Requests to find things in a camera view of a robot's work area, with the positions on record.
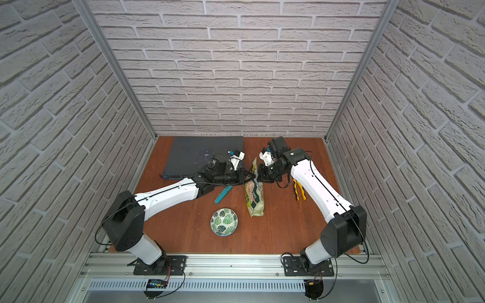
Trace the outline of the green oats bag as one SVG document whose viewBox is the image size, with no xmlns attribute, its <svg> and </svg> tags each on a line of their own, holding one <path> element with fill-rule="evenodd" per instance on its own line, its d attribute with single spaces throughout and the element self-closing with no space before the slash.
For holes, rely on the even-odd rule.
<svg viewBox="0 0 485 303">
<path fill-rule="evenodd" d="M 257 168 L 257 159 L 254 159 L 250 172 L 255 177 L 245 184 L 246 207 L 251 217 L 262 217 L 265 208 L 263 183 L 256 179 L 258 177 Z"/>
</svg>

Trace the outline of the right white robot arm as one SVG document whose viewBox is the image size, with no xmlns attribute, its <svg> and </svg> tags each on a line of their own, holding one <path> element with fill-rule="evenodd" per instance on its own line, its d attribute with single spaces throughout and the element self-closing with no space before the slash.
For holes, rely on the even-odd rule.
<svg viewBox="0 0 485 303">
<path fill-rule="evenodd" d="M 301 148 L 291 149 L 283 137 L 271 140 L 261 150 L 257 180 L 279 183 L 284 176 L 302 185 L 326 221 L 319 238 L 300 253 L 301 266 L 309 270 L 331 258 L 338 258 L 366 240 L 367 212 L 353 206 L 320 174 L 310 155 Z"/>
</svg>

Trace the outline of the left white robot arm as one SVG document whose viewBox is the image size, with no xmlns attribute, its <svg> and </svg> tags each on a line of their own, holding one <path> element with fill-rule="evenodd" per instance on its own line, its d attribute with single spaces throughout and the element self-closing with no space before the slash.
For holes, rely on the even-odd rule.
<svg viewBox="0 0 485 303">
<path fill-rule="evenodd" d="M 215 154 L 199 172 L 174 184 L 146 193 L 124 191 L 117 195 L 102 219 L 108 245 L 130 252 L 146 265 L 162 259 L 162 248 L 144 232 L 144 223 L 180 203 L 196 200 L 216 187 L 240 186 L 255 178 L 244 165 L 245 154 Z"/>
</svg>

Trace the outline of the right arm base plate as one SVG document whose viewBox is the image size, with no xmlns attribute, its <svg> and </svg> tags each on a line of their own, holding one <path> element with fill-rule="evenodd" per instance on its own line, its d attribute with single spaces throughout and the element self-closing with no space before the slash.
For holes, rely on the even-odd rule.
<svg viewBox="0 0 485 303">
<path fill-rule="evenodd" d="M 317 278 L 334 276 L 331 260 L 324 260 L 314 265 L 301 256 L 286 254 L 280 257 L 280 262 L 285 276 L 316 276 Z"/>
</svg>

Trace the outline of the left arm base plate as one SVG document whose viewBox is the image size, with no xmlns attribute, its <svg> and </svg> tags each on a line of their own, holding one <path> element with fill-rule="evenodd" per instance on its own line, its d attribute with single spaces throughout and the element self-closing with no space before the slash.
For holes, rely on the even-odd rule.
<svg viewBox="0 0 485 303">
<path fill-rule="evenodd" d="M 146 265 L 141 259 L 136 259 L 128 266 L 134 266 L 134 275 L 171 275 L 183 276 L 188 257 L 185 255 L 167 255 L 160 257 L 152 265 Z"/>
</svg>

